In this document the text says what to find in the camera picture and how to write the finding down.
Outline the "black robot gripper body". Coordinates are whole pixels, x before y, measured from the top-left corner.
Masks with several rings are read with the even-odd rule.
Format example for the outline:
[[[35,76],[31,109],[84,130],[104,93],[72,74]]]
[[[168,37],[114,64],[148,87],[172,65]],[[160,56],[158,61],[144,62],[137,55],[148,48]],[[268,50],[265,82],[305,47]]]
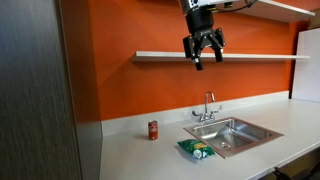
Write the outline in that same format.
[[[201,7],[192,10],[185,16],[190,36],[183,39],[185,56],[187,58],[199,58],[204,48],[213,49],[226,45],[221,28],[213,29],[214,19],[210,10]]]

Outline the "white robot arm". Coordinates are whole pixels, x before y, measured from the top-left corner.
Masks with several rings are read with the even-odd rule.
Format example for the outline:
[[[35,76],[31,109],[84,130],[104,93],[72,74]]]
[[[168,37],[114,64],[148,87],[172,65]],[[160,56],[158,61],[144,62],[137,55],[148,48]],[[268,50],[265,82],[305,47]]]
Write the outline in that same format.
[[[213,29],[212,13],[216,10],[217,4],[224,4],[225,8],[230,8],[233,6],[233,0],[180,0],[190,33],[190,36],[183,39],[185,56],[192,60],[197,70],[203,69],[200,56],[206,47],[213,49],[217,62],[223,61],[225,38],[221,28]]]

